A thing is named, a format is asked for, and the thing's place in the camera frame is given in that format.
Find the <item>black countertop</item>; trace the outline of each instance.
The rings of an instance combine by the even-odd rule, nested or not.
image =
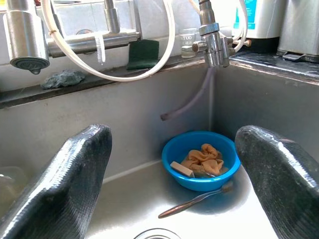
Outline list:
[[[256,70],[277,73],[284,77],[304,80],[309,83],[319,84],[319,64],[311,62],[294,62],[285,60],[275,53],[259,54],[247,50],[236,53],[232,61],[255,66]]]

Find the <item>sink drain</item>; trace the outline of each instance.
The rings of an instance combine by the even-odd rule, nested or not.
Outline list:
[[[180,237],[169,230],[157,228],[147,230],[135,239],[180,239]]]

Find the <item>metal appliance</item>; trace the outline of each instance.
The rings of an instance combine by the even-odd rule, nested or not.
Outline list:
[[[276,52],[282,28],[286,0],[245,0],[248,16],[248,43],[256,53]],[[232,35],[241,31],[239,10],[236,10]]]
[[[277,55],[319,63],[318,0],[288,0]]]

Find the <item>blue label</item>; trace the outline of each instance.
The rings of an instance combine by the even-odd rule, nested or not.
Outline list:
[[[245,5],[247,9],[247,16],[248,16],[248,29],[255,29],[255,15],[256,15],[256,5],[257,0],[245,0]],[[239,16],[238,16],[238,9],[236,9],[236,21],[234,23],[234,28],[239,28]]]

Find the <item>soap bar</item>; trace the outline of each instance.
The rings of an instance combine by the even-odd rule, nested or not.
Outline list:
[[[175,169],[177,172],[187,176],[187,177],[191,177],[194,178],[194,173],[192,170],[190,170],[189,168],[184,167],[183,165],[173,161],[170,166]]]

